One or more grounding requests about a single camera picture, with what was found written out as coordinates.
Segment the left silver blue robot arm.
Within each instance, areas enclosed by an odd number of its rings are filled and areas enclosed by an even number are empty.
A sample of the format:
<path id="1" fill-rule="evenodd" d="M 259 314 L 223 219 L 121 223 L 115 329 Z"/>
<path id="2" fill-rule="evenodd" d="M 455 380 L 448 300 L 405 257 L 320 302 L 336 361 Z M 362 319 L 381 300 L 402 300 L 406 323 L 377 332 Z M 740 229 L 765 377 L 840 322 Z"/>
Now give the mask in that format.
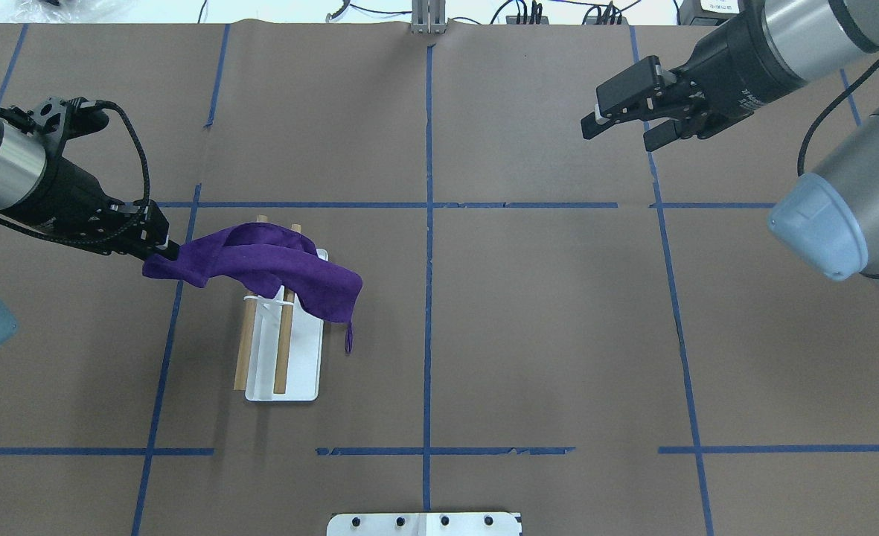
<path id="1" fill-rule="evenodd" d="M 119 116 L 141 169 L 142 194 L 126 202 L 64 154 L 72 139 L 94 135 Z M 51 96 L 30 109 L 0 108 L 0 225 L 97 255 L 175 261 L 180 246 L 151 198 L 149 162 L 122 106 L 107 100 Z"/>

